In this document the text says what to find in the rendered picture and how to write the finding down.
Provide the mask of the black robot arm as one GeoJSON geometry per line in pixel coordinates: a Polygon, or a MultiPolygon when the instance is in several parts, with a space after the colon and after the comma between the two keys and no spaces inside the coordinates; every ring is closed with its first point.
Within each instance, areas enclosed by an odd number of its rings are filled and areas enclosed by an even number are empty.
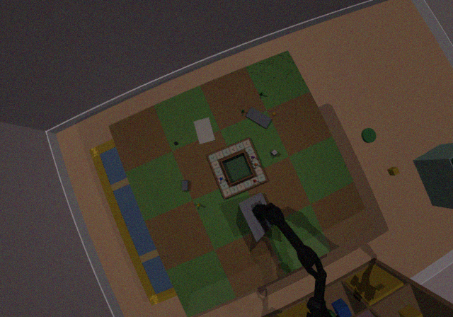
{"type": "Polygon", "coordinates": [[[257,204],[253,209],[257,220],[265,218],[270,222],[270,225],[276,225],[282,232],[282,234],[291,243],[297,252],[297,257],[305,270],[315,278],[315,291],[314,299],[309,308],[309,312],[306,313],[306,317],[329,317],[330,312],[326,307],[326,301],[324,300],[324,290],[326,288],[326,271],[323,269],[321,260],[318,255],[309,246],[304,245],[299,237],[293,232],[292,228],[286,223],[283,213],[280,208],[270,203],[267,205],[257,204]],[[317,272],[312,268],[315,264],[317,272]],[[324,312],[324,313],[323,313],[324,312]]]}

